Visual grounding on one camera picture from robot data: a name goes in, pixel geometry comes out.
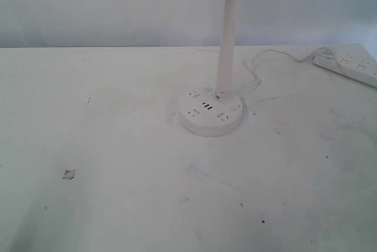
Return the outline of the white desk lamp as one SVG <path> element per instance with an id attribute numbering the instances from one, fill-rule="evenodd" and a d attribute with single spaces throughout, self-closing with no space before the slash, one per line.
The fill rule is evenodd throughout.
<path id="1" fill-rule="evenodd" d="M 202 137 L 220 137 L 240 124 L 243 104 L 232 90 L 237 0 L 224 0 L 223 27 L 214 88 L 193 88 L 178 101 L 182 126 Z"/>

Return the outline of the torn tape scrap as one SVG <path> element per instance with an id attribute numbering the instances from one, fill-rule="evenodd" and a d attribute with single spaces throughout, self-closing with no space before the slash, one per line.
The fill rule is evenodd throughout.
<path id="1" fill-rule="evenodd" d="M 72 180 L 75 177 L 76 170 L 65 170 L 64 175 L 62 176 L 63 180 Z"/>

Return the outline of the white power strip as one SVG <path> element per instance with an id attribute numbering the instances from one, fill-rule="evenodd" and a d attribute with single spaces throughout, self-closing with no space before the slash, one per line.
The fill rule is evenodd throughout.
<path id="1" fill-rule="evenodd" d="M 324 47 L 316 51 L 313 63 L 376 88 L 376 60 L 361 44 Z"/>

